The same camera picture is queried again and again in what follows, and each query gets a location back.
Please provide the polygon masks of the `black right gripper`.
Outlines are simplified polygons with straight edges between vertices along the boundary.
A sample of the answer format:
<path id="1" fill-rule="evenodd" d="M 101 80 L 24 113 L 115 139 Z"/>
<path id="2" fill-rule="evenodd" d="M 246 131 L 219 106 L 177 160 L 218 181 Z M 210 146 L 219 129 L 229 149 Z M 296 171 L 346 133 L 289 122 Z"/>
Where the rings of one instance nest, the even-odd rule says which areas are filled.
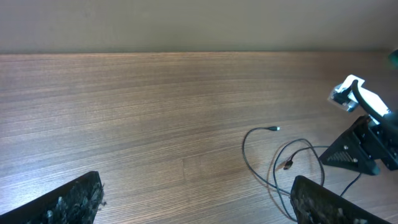
<path id="1" fill-rule="evenodd" d="M 369 115 L 360 116 L 319 157 L 325 166 L 378 175 L 374 160 L 380 159 L 389 170 L 397 170 L 397 135 Z"/>

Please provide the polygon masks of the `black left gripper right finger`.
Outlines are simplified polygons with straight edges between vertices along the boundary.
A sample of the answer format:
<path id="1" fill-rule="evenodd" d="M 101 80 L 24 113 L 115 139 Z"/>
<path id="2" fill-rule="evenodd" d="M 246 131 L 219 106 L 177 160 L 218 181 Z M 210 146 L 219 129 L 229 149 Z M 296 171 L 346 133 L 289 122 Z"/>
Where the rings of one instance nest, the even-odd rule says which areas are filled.
<path id="1" fill-rule="evenodd" d="M 389 224 L 302 175 L 294 180 L 290 202 L 298 224 Z"/>

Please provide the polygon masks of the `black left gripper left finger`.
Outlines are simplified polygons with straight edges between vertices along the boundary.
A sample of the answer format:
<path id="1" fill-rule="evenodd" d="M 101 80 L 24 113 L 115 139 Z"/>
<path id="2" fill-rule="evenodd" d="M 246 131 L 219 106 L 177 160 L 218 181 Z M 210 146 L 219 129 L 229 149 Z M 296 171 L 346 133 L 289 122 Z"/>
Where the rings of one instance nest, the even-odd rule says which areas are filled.
<path id="1" fill-rule="evenodd" d="M 90 171 L 1 215 L 1 223 L 93 223 L 106 202 L 99 172 Z"/>

